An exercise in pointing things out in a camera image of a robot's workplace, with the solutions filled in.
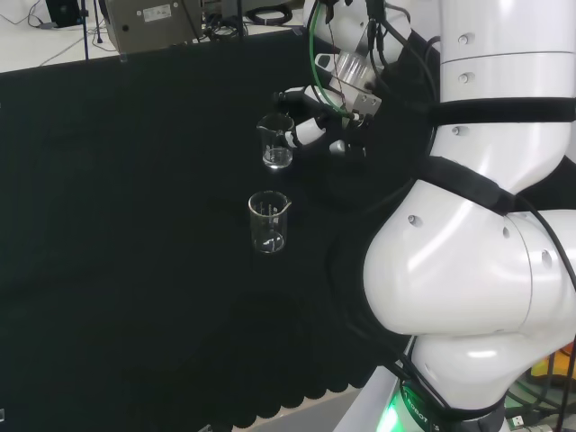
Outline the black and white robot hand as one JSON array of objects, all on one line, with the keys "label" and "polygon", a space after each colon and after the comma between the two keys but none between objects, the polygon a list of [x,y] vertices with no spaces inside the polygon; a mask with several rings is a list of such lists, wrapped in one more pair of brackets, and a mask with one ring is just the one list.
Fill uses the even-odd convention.
[{"label": "black and white robot hand", "polygon": [[287,145],[299,152],[364,158],[365,133],[382,100],[370,93],[344,94],[316,85],[292,87],[274,94],[274,107],[294,121],[285,134]]}]

